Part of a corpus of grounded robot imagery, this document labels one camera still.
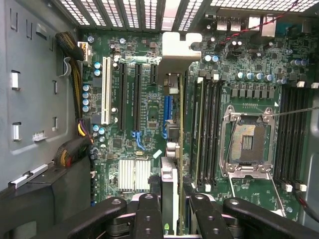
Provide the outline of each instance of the motherboard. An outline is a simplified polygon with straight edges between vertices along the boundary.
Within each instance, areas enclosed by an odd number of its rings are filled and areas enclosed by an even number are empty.
[[[220,203],[240,197],[271,211],[280,201],[286,216],[298,219],[289,186],[304,186],[310,113],[276,114],[311,106],[316,37],[291,39],[283,30],[267,43],[243,35],[220,44],[225,34],[202,33],[192,45],[202,59],[179,75],[182,99],[158,83],[161,34],[88,37],[93,56],[82,69],[83,118],[97,153],[92,204],[149,192],[149,177],[160,174],[160,159],[183,128],[179,171],[197,192]]]

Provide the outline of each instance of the metal bracket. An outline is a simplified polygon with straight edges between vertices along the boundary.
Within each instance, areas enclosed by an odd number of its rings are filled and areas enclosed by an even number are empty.
[[[164,32],[158,84],[164,84],[164,78],[167,74],[183,74],[192,62],[199,61],[201,51],[193,51],[191,44],[201,41],[202,36],[199,33],[188,33],[186,34],[186,40],[181,41],[178,32]]]

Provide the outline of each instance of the gray metal panel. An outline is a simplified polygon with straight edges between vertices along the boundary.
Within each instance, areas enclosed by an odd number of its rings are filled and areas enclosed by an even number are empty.
[[[61,24],[63,18],[46,1],[32,2],[39,12],[13,0],[0,0],[0,191],[23,173],[49,163],[57,148],[75,135],[72,86],[70,80],[57,77],[63,61],[55,41],[50,49],[58,31],[72,28],[67,22]],[[48,14],[41,12],[44,7]],[[27,38],[31,23],[32,39],[30,33]],[[36,34],[38,24],[47,40]],[[21,73],[21,91],[11,89],[11,70]],[[57,95],[53,81],[58,83]],[[58,131],[52,131],[53,117],[58,117]],[[13,142],[13,122],[22,124],[19,142]],[[34,143],[32,135],[42,130],[48,138]]]

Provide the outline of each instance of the red wire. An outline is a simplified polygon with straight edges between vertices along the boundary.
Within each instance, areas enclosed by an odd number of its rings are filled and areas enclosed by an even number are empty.
[[[267,21],[267,22],[264,22],[262,24],[259,24],[257,26],[253,26],[253,27],[250,27],[250,28],[247,28],[247,29],[244,29],[244,30],[241,30],[240,32],[238,33],[235,33],[235,34],[232,34],[231,36],[227,37],[223,42],[221,42],[220,44],[225,44],[226,42],[228,42],[231,38],[233,37],[236,37],[236,36],[239,36],[241,35],[242,33],[245,33],[246,31],[250,31],[252,29],[255,29],[257,27],[261,27],[261,26],[264,26],[264,25],[267,25],[267,24],[270,24],[270,23],[273,23],[274,21],[278,20],[279,18],[283,17],[287,12],[289,12],[293,7],[295,7],[297,4],[298,4],[298,1],[299,0],[296,0],[294,1],[294,3],[292,4],[292,6],[287,10],[285,11],[283,14],[279,15],[279,16],[276,16],[274,19],[272,19],[271,21]]]

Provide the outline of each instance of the cpu socket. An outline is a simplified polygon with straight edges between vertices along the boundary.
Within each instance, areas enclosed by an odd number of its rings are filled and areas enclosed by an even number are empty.
[[[238,113],[233,105],[225,111],[219,165],[224,177],[269,179],[273,166],[275,120],[273,109],[263,114]]]

